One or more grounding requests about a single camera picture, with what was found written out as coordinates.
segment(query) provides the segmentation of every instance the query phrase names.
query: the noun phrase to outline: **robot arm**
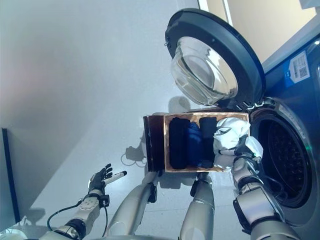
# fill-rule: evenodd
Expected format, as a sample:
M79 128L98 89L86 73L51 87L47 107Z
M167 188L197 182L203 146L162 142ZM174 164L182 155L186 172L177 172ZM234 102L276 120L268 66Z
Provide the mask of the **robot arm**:
M109 195L105 195L106 185L127 174L126 171L122 171L112 175L111 171L111 164L108 164L95 173L89 181L88 194L77 207L74 217L65 225L45 234L40 240L82 240L88 235L100 214L100 209L109 206Z
M286 224L277 200L258 176L261 157L256 157L250 144L245 142L235 154L238 156L233 161L231 173L238 196L233 206L243 231L250 234L252 240L299 240L296 232Z

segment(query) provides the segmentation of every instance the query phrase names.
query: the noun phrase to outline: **qr code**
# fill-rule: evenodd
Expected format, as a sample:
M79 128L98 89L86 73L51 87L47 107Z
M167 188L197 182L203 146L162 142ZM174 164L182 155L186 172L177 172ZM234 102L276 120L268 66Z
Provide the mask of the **qr code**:
M308 71L307 71L307 67L304 66L302 68L299 69L299 73L300 73L300 78L303 78L304 76L308 75Z

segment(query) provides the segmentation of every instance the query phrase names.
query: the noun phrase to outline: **washing machine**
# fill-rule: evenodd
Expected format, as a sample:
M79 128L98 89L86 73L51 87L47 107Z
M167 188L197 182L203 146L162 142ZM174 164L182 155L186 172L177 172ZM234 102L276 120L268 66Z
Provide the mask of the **washing machine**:
M177 86L193 102L247 112L264 152L264 179L302 239L320 236L320 34L267 72L228 23L199 9L165 32Z

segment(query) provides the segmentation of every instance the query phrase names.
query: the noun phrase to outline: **washing machine door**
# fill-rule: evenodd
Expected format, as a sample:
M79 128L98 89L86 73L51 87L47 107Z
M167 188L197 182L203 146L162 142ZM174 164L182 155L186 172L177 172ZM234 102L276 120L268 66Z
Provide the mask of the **washing machine door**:
M200 105L246 110L266 88L262 65L227 22L199 9L175 13L165 31L171 73L180 90Z

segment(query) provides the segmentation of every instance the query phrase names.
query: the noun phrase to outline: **white cloth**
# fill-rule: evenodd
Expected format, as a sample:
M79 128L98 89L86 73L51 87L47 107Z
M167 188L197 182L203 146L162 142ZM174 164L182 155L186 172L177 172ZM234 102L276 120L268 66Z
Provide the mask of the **white cloth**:
M234 163L234 151L239 139L249 133L250 123L237 117L226 117L218 121L217 131L214 133L213 151L214 166L229 170Z
M214 154L234 148L238 144L239 138L249 133L250 123L237 117L226 117L218 121L216 128L213 136Z

